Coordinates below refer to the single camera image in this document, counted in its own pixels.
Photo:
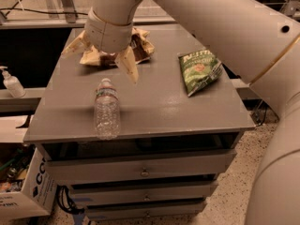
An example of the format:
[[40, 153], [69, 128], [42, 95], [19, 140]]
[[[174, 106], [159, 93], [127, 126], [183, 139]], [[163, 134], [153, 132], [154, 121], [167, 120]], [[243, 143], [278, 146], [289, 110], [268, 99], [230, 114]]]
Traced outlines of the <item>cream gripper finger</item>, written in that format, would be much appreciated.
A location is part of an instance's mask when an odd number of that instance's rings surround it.
[[137, 83], [139, 73], [135, 62], [134, 52], [130, 46], [117, 54], [114, 62], [127, 75], [132, 83]]
[[92, 46], [91, 41], [83, 30], [77, 37], [71, 41], [66, 48], [61, 52], [63, 58], [68, 58], [77, 53], [83, 53], [90, 49]]

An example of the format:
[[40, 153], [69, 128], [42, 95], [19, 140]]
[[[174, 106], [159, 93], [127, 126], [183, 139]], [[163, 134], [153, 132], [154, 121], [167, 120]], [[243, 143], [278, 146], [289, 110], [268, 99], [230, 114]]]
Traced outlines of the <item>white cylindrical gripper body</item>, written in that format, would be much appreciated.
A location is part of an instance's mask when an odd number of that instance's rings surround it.
[[134, 9], [125, 8], [117, 11], [117, 15], [118, 17], [125, 15], [126, 18], [121, 22], [110, 22], [90, 9], [84, 30], [87, 39], [99, 51], [119, 53], [128, 47], [131, 41]]

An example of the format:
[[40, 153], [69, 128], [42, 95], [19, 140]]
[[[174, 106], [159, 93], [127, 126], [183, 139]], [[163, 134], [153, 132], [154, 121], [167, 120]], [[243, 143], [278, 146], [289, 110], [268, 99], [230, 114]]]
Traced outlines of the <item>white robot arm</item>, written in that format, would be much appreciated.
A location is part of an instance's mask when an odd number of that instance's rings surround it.
[[[142, 0], [94, 0], [67, 47], [123, 53]], [[246, 225], [300, 225], [300, 23], [255, 0], [154, 0], [239, 75], [279, 123], [257, 171]]]

